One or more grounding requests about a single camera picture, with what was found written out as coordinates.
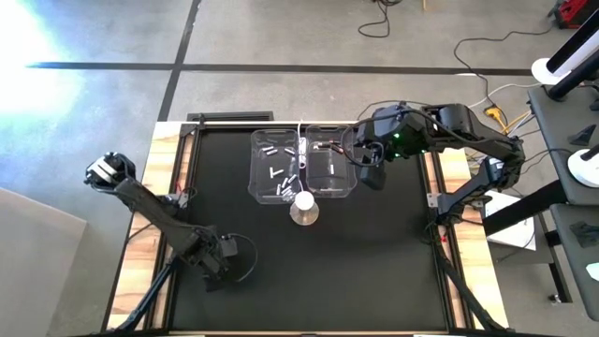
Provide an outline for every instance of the black tabletop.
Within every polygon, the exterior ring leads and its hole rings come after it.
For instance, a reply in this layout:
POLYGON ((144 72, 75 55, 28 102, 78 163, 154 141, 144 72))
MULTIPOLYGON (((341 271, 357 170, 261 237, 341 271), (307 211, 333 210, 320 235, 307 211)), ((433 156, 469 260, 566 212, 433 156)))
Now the black tabletop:
POLYGON ((190 221, 252 238, 256 269, 238 285, 206 293, 201 271, 183 268, 172 328, 445 330, 439 273, 420 241, 428 209, 417 159, 389 165, 384 191, 359 183, 347 198, 317 199, 318 220, 300 227, 289 205, 260 205, 248 193, 250 133, 202 136, 190 221))
MULTIPOLYGON (((545 89, 534 88, 528 92, 531 109, 545 138, 548 149, 566 149, 572 152, 591 148, 599 143, 599 130, 595 131, 588 147, 571 145, 568 137, 593 124, 599 124, 599 111, 589 106, 599 95, 592 88, 577 88, 563 102, 549 98, 545 89)), ((559 151, 550 153, 551 160, 562 182, 568 201, 574 205, 599 205, 599 188, 590 188, 577 182, 568 170, 569 154, 559 151)))
POLYGON ((587 265, 599 262, 599 245, 583 248, 570 228, 579 221, 589 226, 599 227, 599 208, 553 205, 550 210, 555 223, 559 224, 557 229, 563 250, 570 263, 587 314, 592 320, 599 321, 599 281, 593 280, 586 270, 587 265))

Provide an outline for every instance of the red object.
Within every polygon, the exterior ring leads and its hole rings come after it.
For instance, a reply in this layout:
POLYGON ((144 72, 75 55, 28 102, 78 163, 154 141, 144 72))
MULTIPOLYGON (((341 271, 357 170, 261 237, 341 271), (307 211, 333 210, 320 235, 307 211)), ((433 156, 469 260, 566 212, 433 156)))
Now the red object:
POLYGON ((554 15, 562 29, 580 27, 599 8, 599 0, 566 0, 555 8, 554 15))

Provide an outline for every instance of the white paper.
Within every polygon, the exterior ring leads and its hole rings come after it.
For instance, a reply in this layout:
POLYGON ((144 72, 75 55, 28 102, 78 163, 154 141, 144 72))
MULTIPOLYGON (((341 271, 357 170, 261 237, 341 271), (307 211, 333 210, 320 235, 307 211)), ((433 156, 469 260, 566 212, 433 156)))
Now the white paper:
MULTIPOLYGON (((492 197, 493 200, 485 205, 485 216, 489 216, 511 204, 518 201, 519 198, 508 196, 502 193, 489 191, 486 193, 487 196, 492 197)), ((532 217, 520 221, 512 227, 506 228, 500 232, 487 237, 490 242, 497 242, 502 244, 508 244, 515 247, 526 248, 530 250, 536 250, 535 238, 533 238, 528 245, 526 243, 531 239, 534 234, 534 221, 532 217)))

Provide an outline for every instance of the gray floor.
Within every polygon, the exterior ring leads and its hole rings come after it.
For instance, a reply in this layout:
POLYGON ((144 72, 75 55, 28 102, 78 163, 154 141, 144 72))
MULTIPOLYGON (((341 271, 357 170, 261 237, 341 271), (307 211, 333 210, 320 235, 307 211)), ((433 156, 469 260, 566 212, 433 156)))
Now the gray floor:
MULTIPOLYGON (((380 14, 367 0, 203 0, 185 62, 457 67, 452 51, 458 40, 502 37, 514 29, 542 31, 553 3, 429 0, 432 11, 423 13, 419 0, 405 0, 389 10, 391 37, 368 39, 356 29, 379 20, 380 14)), ((10 29, 26 34, 6 39, 0 59, 10 66, 49 61, 172 63, 191 5, 191 0, 2 4, 0 13, 18 18, 10 29)), ((460 55, 472 66, 527 68, 536 58, 550 56, 570 34, 553 30, 541 37, 510 37, 501 44, 472 42, 462 46, 460 55)), ((83 172, 105 151, 122 152, 143 169, 169 75, 9 68, 0 78, 0 186, 90 223, 51 335, 100 328, 130 213, 116 199, 83 185, 83 172)), ((490 88, 509 82, 534 80, 489 78, 490 88)), ((168 119, 182 120, 189 112, 239 110, 272 110, 277 120, 353 119, 367 104, 383 99, 472 104, 483 95, 481 80, 468 76, 183 72, 168 119)), ((510 120, 527 109, 525 89, 506 89, 493 98, 510 120)), ((531 122, 520 132, 536 128, 531 122)), ((528 155, 545 149, 539 134, 528 136, 524 146, 528 155)), ((532 193, 555 178, 546 159, 517 189, 532 193)), ((496 271, 511 327, 599 335, 599 323, 586 317, 571 275, 575 303, 551 306, 546 297, 554 288, 547 266, 500 265, 496 271)))

